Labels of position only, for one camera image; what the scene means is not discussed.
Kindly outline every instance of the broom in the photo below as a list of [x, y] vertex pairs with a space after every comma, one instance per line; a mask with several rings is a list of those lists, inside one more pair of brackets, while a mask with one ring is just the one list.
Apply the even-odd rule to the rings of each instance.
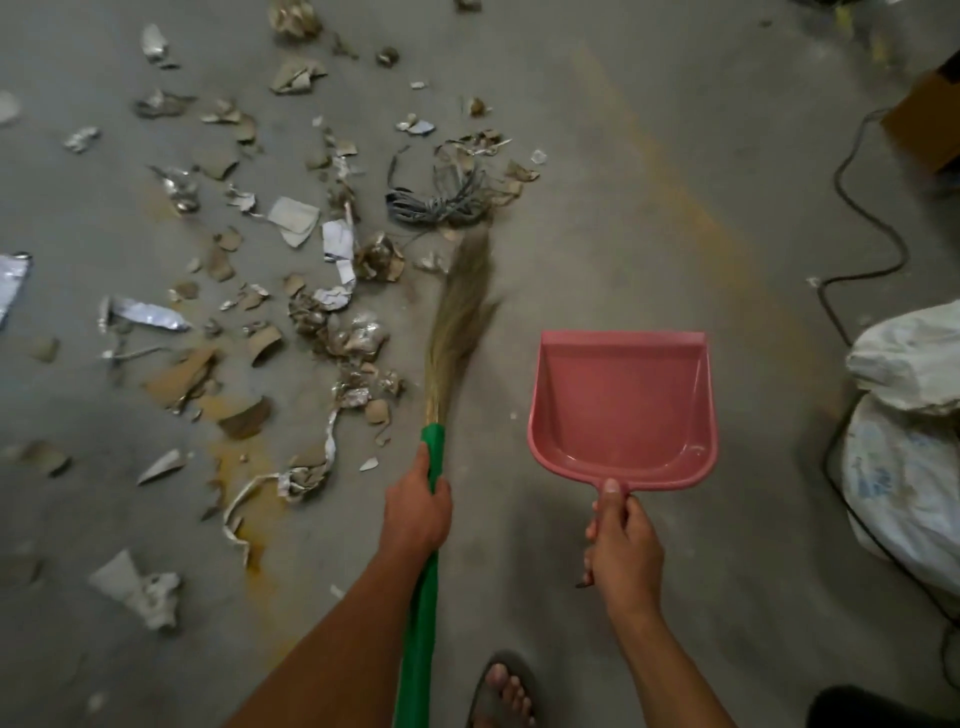
[[[489, 229], [468, 232], [444, 280], [426, 350], [426, 424], [420, 439], [430, 450], [430, 491], [444, 470], [446, 415], [470, 355], [496, 311], [488, 300], [493, 260]], [[430, 669], [437, 617], [437, 553], [427, 559], [410, 601], [395, 728], [426, 728], [430, 720]]]

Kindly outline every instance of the flip-flop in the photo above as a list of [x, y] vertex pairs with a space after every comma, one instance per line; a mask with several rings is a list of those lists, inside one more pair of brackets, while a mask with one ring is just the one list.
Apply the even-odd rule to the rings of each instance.
[[478, 709], [481, 716], [492, 718], [498, 728], [528, 728], [524, 719], [503, 702], [500, 692], [487, 684], [487, 673], [494, 665], [503, 665], [511, 677], [516, 675], [520, 678], [523, 691], [534, 705], [532, 717], [537, 721], [537, 728], [544, 728], [543, 705], [540, 703], [540, 690], [533, 670], [527, 667], [522, 657], [506, 649], [494, 652], [484, 665], [483, 672], [480, 673], [476, 690], [473, 691], [470, 710], [467, 713], [467, 728], [473, 725], [473, 715]]

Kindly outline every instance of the aluminum foil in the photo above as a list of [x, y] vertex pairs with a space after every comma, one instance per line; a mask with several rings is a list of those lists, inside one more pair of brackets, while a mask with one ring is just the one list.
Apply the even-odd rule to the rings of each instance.
[[63, 146], [74, 154], [81, 155], [90, 148], [93, 140], [98, 138], [100, 138], [100, 130], [97, 127], [83, 127], [66, 137]]
[[133, 299], [114, 298], [110, 303], [110, 312], [114, 316], [127, 319], [135, 324], [167, 328], [171, 331], [188, 331], [190, 324], [177, 311], [153, 303], [141, 303]]
[[7, 320], [7, 312], [30, 272], [31, 265], [33, 259], [28, 253], [0, 255], [0, 327]]
[[182, 169], [176, 167], [154, 167], [150, 169], [154, 174], [163, 180], [163, 191], [173, 202], [177, 212], [196, 212], [200, 209], [200, 201], [197, 199], [197, 183], [193, 176]]

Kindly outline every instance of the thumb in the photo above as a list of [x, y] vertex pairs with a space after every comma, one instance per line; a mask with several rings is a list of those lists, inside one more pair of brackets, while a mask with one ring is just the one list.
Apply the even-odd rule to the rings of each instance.
[[623, 491], [620, 490], [620, 484], [612, 478], [607, 478], [604, 481], [603, 492], [600, 494], [600, 502], [597, 505], [600, 536], [605, 533], [623, 533], [626, 501]]

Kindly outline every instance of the black cable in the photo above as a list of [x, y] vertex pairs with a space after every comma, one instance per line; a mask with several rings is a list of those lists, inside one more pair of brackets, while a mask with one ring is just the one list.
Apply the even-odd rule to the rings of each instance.
[[[848, 347], [852, 346], [852, 340], [847, 334], [847, 330], [844, 328], [843, 324], [840, 322], [840, 318], [837, 316], [836, 311], [833, 306], [830, 304], [829, 299], [827, 298], [827, 288], [832, 286], [834, 283], [847, 282], [851, 280], [870, 280], [883, 278], [884, 276], [889, 276], [901, 270], [908, 262], [910, 262], [910, 249], [906, 245], [906, 241], [903, 239], [903, 236], [900, 232], [894, 228], [889, 223], [884, 222], [880, 218], [876, 217], [872, 212], [865, 209], [860, 203], [854, 200], [850, 194], [847, 192], [846, 188], [843, 185], [844, 174], [847, 172], [850, 165], [853, 163], [853, 160], [856, 159], [857, 153], [860, 151], [860, 147], [863, 144], [864, 136], [866, 135], [867, 128], [875, 121], [878, 121], [883, 115], [888, 111], [888, 109], [877, 109], [876, 111], [871, 111], [866, 116], [863, 117], [863, 120], [860, 122], [860, 126], [856, 130], [856, 135], [853, 137], [853, 145], [851, 147], [850, 153], [847, 157], [840, 162], [839, 166], [836, 168], [836, 171], [833, 173], [833, 189], [840, 197], [841, 200], [856, 214], [870, 223], [878, 231], [882, 232], [894, 245], [894, 248], [898, 254], [898, 261], [892, 265], [885, 266], [883, 268], [877, 268], [874, 271], [868, 271], [866, 273], [856, 273], [849, 276], [833, 276], [826, 280], [820, 282], [817, 286], [817, 298], [820, 301], [820, 305], [823, 307], [824, 311], [827, 313], [830, 322], [833, 324], [833, 327], [836, 328], [837, 333], [840, 335], [840, 338], [843, 340], [844, 344]], [[943, 637], [940, 640], [940, 668], [943, 672], [944, 680], [947, 681], [947, 684], [950, 685], [957, 691], [960, 691], [960, 683], [953, 679], [953, 676], [950, 674], [949, 667], [947, 664], [947, 656], [949, 652], [950, 643], [953, 637], [956, 635], [958, 629], [960, 629], [960, 618], [953, 616], [947, 610], [947, 608], [940, 602], [940, 599], [937, 598], [937, 595], [933, 593], [933, 590], [930, 589], [918, 576], [916, 576], [894, 553], [876, 536], [876, 534], [867, 526], [867, 524], [860, 518], [855, 510], [853, 510], [850, 503], [847, 501], [846, 497], [843, 494], [843, 489], [836, 479], [830, 474], [830, 460], [833, 457], [833, 454], [836, 452], [837, 447], [840, 445], [840, 442], [843, 439], [844, 434], [847, 431], [847, 427], [850, 425], [850, 420], [853, 416], [853, 411], [856, 409], [856, 406], [860, 404], [860, 401], [863, 399], [865, 393], [860, 393], [857, 395], [850, 405], [847, 407], [847, 411], [844, 413], [843, 417], [840, 419], [840, 422], [837, 424], [836, 429], [833, 430], [833, 434], [830, 436], [830, 440], [827, 444], [827, 449], [824, 451], [823, 459], [820, 461], [820, 470], [824, 478], [829, 483], [830, 488], [832, 488], [833, 493], [840, 498], [840, 502], [843, 503], [844, 508], [847, 509], [847, 512], [850, 514], [851, 518], [856, 521], [856, 524], [863, 530], [867, 536], [870, 537], [870, 540], [876, 544], [876, 547], [890, 559], [890, 562], [897, 567], [897, 569], [910, 581], [912, 581], [921, 592], [924, 593], [929, 602], [933, 605], [934, 609], [940, 613], [947, 621], [947, 627], [944, 630]]]

